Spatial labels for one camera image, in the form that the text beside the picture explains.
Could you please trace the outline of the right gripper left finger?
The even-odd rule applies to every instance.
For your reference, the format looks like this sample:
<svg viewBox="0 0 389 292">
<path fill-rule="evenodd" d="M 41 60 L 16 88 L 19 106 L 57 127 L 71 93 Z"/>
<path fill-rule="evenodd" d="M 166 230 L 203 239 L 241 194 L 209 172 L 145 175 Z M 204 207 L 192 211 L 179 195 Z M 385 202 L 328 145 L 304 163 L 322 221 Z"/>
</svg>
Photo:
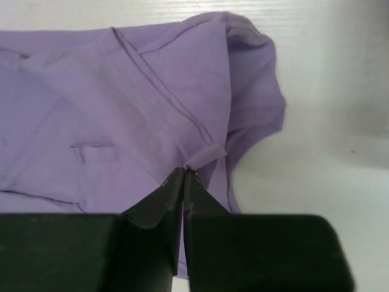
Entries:
<svg viewBox="0 0 389 292">
<path fill-rule="evenodd" d="M 1 290 L 170 291 L 184 175 L 121 214 L 1 215 Z"/>
</svg>

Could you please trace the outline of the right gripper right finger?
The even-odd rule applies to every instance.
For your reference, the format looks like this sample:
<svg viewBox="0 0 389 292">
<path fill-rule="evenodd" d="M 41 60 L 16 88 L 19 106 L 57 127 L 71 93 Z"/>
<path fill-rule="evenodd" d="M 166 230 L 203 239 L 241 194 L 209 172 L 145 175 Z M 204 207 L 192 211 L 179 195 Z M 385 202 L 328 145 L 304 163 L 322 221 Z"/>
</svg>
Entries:
<svg viewBox="0 0 389 292">
<path fill-rule="evenodd" d="M 309 214 L 231 214 L 189 170 L 184 245 L 191 291 L 353 291 L 329 222 Z"/>
</svg>

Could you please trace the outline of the purple t shirt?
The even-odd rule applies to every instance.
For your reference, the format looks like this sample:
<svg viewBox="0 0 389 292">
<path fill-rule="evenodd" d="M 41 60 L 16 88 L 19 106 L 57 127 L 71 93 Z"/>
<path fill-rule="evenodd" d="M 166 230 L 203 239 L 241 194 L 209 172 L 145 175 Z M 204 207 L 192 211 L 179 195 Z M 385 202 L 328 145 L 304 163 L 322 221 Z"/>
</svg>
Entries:
<svg viewBox="0 0 389 292">
<path fill-rule="evenodd" d="M 121 213 L 176 167 L 227 210 L 244 154 L 279 132 L 274 42 L 245 17 L 1 32 L 1 212 Z"/>
</svg>

